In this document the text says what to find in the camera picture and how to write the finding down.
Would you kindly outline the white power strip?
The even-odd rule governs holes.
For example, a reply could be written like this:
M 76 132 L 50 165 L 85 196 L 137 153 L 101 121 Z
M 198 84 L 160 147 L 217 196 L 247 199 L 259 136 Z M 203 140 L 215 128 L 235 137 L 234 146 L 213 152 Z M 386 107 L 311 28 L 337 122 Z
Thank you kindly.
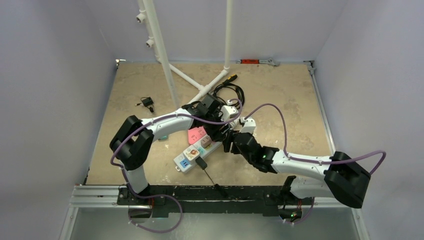
M 175 169 L 184 174 L 197 165 L 197 158 L 205 160 L 207 156 L 222 145 L 221 142 L 212 141 L 203 127 L 190 129 L 188 135 L 191 137 L 189 147 L 173 159 Z

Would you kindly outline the pink plug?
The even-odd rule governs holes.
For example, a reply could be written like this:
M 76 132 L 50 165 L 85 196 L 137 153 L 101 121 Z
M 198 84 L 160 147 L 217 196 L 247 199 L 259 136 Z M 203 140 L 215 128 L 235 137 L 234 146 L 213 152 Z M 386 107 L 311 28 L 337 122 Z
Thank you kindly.
M 211 145 L 212 144 L 212 139 L 208 136 L 208 135 L 205 135 L 201 140 L 200 140 L 200 145 L 201 145 L 201 147 L 202 148 L 208 148 L 209 147 L 209 145 Z

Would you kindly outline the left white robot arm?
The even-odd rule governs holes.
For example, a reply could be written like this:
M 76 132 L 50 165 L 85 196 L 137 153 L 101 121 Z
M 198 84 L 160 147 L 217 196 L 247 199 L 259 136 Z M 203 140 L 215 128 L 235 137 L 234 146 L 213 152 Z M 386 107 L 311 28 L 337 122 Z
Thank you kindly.
M 130 199 L 142 205 L 149 199 L 150 187 L 144 164 L 155 141 L 173 133 L 202 127 L 213 142 L 221 142 L 231 129 L 230 123 L 239 115 L 236 107 L 211 94 L 164 115 L 152 118 L 131 115 L 109 143 L 113 152 L 110 163 L 120 168 L 130 189 Z

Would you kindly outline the black plug adapter with cable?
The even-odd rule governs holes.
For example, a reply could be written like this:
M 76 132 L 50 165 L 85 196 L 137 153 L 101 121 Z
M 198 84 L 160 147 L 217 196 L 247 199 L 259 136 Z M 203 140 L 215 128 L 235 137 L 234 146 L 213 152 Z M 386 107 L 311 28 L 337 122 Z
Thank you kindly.
M 145 108 L 149 109 L 149 111 L 151 113 L 153 113 L 155 111 L 154 110 L 154 101 L 150 96 L 141 97 L 140 102 L 135 104 L 135 106 L 141 106 L 141 105 L 143 105 Z

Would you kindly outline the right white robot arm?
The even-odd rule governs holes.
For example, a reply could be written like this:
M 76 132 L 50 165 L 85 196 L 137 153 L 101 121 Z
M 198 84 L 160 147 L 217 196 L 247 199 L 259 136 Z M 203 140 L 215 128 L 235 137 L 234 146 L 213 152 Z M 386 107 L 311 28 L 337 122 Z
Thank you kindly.
M 335 198 L 350 208 L 360 209 L 371 174 L 347 154 L 309 156 L 285 153 L 260 145 L 248 132 L 230 131 L 223 140 L 226 153 L 240 154 L 263 173 L 289 174 L 280 196 L 288 204 L 304 198 Z

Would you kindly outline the pink power socket block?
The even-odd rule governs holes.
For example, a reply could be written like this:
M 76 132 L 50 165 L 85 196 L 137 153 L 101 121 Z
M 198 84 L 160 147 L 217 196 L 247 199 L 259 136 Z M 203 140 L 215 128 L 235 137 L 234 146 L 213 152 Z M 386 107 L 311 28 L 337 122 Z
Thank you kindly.
M 201 127 L 194 127 L 192 129 L 189 129 L 187 131 L 187 135 L 188 135 L 188 144 L 189 145 L 193 145 L 195 144 L 198 140 L 200 140 L 202 137 L 204 137 L 206 135 L 206 131 L 204 129 L 203 126 Z

